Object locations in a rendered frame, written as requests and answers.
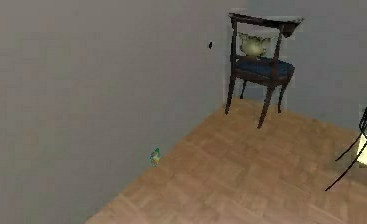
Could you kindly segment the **dark wooden chair blue seat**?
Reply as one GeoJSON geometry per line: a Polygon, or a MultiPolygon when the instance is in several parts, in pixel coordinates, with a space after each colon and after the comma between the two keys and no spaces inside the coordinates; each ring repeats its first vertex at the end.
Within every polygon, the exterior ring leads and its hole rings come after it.
{"type": "Polygon", "coordinates": [[[229,56],[230,76],[225,103],[225,114],[228,114],[230,111],[237,79],[243,81],[240,98],[243,98],[248,82],[265,86],[267,91],[257,125],[257,128],[260,129],[265,121],[273,92],[278,86],[281,87],[278,99],[278,112],[282,112],[283,95],[295,73],[295,66],[279,59],[281,43],[283,38],[289,38],[294,33],[296,28],[304,21],[304,18],[272,19],[235,12],[229,13],[228,16],[231,22],[232,37],[229,56]],[[273,56],[266,57],[265,54],[262,57],[246,56],[240,50],[241,40],[238,36],[239,24],[277,29],[278,36],[273,56]]]}

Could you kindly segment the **pale green teapot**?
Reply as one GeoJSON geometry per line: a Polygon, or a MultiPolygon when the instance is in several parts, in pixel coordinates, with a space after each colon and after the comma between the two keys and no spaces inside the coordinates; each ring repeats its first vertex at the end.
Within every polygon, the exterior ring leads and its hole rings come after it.
{"type": "Polygon", "coordinates": [[[266,53],[266,45],[271,42],[270,38],[251,36],[247,33],[239,32],[241,40],[240,50],[248,57],[262,57],[266,53]]]}

